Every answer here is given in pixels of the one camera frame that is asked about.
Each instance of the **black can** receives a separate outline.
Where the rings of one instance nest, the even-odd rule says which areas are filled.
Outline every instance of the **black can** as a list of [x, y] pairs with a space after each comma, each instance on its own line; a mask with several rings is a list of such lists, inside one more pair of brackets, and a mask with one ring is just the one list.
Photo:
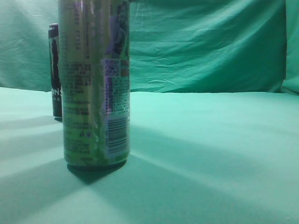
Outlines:
[[52, 83], [52, 103], [53, 116], [62, 117], [62, 94], [61, 82], [59, 78], [58, 60], [59, 60], [59, 32], [58, 24], [50, 24], [49, 28], [49, 49], [50, 49], [50, 70]]

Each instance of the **printed graphic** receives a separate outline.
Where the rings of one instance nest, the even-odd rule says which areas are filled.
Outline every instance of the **printed graphic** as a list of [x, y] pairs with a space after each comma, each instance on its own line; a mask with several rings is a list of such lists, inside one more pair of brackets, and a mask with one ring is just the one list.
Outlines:
[[128, 3], [123, 2], [115, 9], [110, 5], [110, 44], [106, 55], [113, 59], [128, 58]]
[[55, 39], [53, 39], [53, 41], [52, 41], [52, 56], [53, 56], [53, 64], [51, 65], [52, 85], [55, 87], [59, 87], [60, 80], [59, 80], [59, 72], [58, 72], [58, 50], [57, 50], [57, 42]]

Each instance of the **beverage can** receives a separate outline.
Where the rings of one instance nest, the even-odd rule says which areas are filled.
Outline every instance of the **beverage can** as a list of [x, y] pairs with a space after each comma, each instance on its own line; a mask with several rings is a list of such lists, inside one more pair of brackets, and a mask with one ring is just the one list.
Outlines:
[[51, 74], [51, 92], [53, 104], [53, 116], [62, 117], [62, 99], [61, 83], [59, 78], [58, 60], [59, 60], [59, 32], [58, 24], [49, 25], [49, 49], [50, 49], [50, 74]]
[[108, 167], [130, 152], [129, 1], [59, 0], [64, 157]]

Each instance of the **can label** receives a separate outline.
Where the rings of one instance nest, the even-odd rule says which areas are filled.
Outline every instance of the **can label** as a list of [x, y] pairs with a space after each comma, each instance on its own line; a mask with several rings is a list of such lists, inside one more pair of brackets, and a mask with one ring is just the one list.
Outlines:
[[49, 49], [50, 49], [50, 71], [51, 71], [51, 92], [53, 103], [53, 115], [62, 117], [61, 83], [59, 78], [59, 38], [58, 28], [49, 30]]
[[64, 155], [105, 166], [129, 154], [128, 0], [59, 2]]

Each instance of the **nutrition label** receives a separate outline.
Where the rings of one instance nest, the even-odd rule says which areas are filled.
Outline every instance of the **nutrition label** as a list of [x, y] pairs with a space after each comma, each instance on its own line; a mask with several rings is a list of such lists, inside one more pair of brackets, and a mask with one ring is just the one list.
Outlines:
[[87, 63], [65, 63], [64, 91], [70, 99], [75, 94], [84, 94], [84, 86], [92, 85], [91, 65]]
[[106, 113], [129, 112], [130, 79], [127, 61], [105, 60]]

